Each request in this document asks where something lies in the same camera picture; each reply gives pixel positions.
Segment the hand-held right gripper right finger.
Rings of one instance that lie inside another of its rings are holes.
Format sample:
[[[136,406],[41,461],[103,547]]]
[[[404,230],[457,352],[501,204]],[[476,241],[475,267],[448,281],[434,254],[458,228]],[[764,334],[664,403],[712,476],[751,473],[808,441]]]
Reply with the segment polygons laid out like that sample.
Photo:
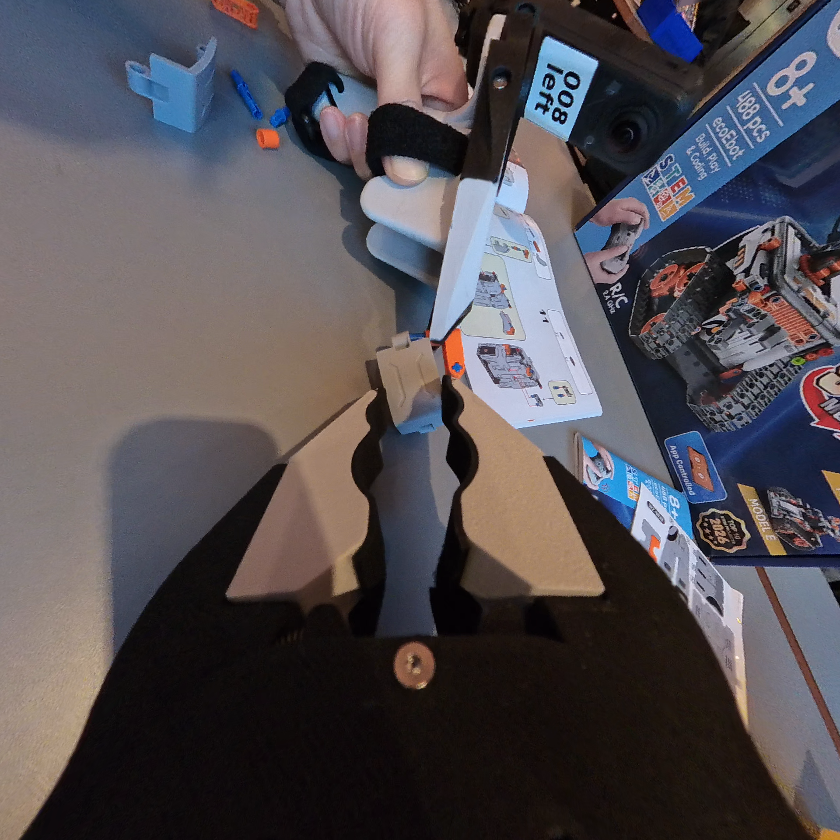
[[[445,377],[442,398],[458,488],[429,594],[437,632],[558,636],[548,599],[604,585],[543,454],[461,381]]]

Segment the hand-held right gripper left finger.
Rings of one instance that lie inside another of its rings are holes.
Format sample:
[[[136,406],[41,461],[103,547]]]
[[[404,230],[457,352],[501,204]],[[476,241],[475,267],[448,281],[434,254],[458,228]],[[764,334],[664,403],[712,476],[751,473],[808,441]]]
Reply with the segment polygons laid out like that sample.
[[[227,589],[232,602],[335,606],[373,635],[385,558],[371,486],[382,471],[385,395],[368,391],[312,437],[280,482]]]

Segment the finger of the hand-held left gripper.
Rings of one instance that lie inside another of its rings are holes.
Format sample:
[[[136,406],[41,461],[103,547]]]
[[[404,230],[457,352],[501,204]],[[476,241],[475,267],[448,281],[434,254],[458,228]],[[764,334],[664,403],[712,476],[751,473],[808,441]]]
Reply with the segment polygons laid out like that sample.
[[[429,327],[430,340],[445,340],[476,294],[497,186],[475,178],[458,184],[455,209]]]

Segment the grey curved panel brick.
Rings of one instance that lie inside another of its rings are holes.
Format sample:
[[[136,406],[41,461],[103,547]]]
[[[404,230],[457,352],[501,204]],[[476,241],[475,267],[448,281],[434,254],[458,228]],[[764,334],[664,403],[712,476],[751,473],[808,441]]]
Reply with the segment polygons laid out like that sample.
[[[401,434],[425,434],[443,424],[441,381],[429,338],[411,342],[409,332],[376,352],[388,406]]]
[[[217,39],[196,48],[190,67],[150,55],[150,64],[125,62],[129,88],[152,100],[154,119],[194,133],[204,123],[214,96]]]

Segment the grey desk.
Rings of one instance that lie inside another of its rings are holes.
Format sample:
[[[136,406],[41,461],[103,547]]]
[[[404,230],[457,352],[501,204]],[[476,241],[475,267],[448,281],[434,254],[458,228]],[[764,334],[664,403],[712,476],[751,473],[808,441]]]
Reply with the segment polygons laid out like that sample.
[[[545,462],[598,565],[558,636],[430,633],[459,480],[385,432],[373,635],[226,593],[283,475],[407,326],[361,186],[267,161],[222,70],[298,54],[198,2],[2,2],[2,838],[803,837],[704,638]],[[194,133],[125,62],[217,39]]]

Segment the person's left hand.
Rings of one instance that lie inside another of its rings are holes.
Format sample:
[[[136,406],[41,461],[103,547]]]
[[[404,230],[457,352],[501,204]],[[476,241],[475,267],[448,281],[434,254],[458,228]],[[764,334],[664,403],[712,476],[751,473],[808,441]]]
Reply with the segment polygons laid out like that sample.
[[[451,2],[282,1],[302,58],[374,79],[379,104],[454,110],[469,99]]]

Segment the blue printed manual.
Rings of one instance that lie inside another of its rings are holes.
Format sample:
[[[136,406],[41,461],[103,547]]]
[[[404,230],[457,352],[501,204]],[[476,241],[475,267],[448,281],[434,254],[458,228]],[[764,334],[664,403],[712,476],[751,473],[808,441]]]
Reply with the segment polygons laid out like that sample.
[[[675,581],[699,548],[684,494],[576,434],[577,475]]]

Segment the white instruction booklet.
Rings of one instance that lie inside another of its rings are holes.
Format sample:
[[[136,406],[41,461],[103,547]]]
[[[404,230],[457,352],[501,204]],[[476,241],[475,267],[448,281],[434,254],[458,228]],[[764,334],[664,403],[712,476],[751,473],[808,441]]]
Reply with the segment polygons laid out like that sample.
[[[519,428],[602,412],[542,233],[522,213],[528,187],[524,168],[508,163],[473,306],[459,325],[469,387]]]

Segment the blue toy kit box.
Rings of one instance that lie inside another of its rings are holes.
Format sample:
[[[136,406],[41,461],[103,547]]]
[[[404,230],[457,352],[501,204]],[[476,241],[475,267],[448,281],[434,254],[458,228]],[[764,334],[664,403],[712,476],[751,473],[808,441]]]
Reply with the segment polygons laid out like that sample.
[[[838,567],[839,2],[816,2],[606,211],[649,227],[602,305],[698,540]]]

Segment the printed sticker sheet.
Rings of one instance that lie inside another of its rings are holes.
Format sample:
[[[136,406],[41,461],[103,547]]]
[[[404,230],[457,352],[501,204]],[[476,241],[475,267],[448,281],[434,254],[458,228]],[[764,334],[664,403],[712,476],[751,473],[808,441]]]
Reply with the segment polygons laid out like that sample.
[[[651,510],[637,510],[632,534],[687,601],[727,677],[743,722],[748,725],[742,594],[730,587],[671,517],[665,517],[663,523]]]

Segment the long blue pin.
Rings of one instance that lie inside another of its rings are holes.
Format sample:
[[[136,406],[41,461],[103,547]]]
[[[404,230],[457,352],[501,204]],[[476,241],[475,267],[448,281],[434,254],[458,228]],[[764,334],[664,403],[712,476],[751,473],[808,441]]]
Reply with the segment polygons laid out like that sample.
[[[234,88],[236,89],[237,94],[242,99],[251,117],[256,120],[262,120],[264,118],[264,114],[261,108],[259,107],[254,95],[251,93],[245,79],[238,72],[238,70],[234,68],[230,70],[229,76],[234,84]]]

